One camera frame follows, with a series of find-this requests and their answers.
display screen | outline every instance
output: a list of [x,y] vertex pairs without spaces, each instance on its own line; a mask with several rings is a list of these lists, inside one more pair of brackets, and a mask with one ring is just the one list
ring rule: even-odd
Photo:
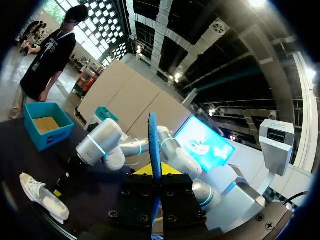
[[175,139],[205,170],[223,166],[227,163],[235,148],[223,137],[192,116]]

yellow label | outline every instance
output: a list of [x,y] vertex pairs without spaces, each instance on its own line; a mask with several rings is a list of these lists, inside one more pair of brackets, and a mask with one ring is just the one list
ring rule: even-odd
[[61,192],[59,192],[58,190],[55,190],[55,191],[53,192],[53,194],[54,194],[57,198],[62,195]]

white sneaker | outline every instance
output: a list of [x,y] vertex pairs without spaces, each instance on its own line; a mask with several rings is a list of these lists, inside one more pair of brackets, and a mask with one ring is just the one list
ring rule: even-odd
[[24,172],[20,174],[20,182],[22,189],[31,201],[43,206],[55,220],[64,224],[64,221],[69,217],[69,209],[45,188],[45,183],[36,181],[32,176]]

blue box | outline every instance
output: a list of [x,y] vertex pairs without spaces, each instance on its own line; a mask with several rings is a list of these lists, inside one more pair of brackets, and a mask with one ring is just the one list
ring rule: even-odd
[[[23,116],[26,131],[39,152],[68,138],[75,126],[55,102],[26,103]],[[33,119],[45,117],[53,117],[60,128],[41,134]]]
[[110,112],[108,110],[108,108],[104,107],[104,106],[100,106],[96,109],[95,111],[95,115],[103,122],[106,119],[112,119],[114,120],[116,123],[119,121],[119,119],[112,114],[112,112]]

beige panel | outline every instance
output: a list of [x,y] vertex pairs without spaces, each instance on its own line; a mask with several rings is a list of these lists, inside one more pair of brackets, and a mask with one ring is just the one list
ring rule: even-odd
[[118,60],[101,74],[81,102],[78,111],[88,121],[98,107],[105,107],[135,75],[135,71]]
[[136,73],[112,99],[107,108],[119,119],[119,126],[126,133],[161,89]]
[[158,126],[167,127],[173,134],[179,130],[191,115],[184,106],[162,91],[144,111],[127,134],[135,138],[147,138],[150,113],[156,113],[156,122]]

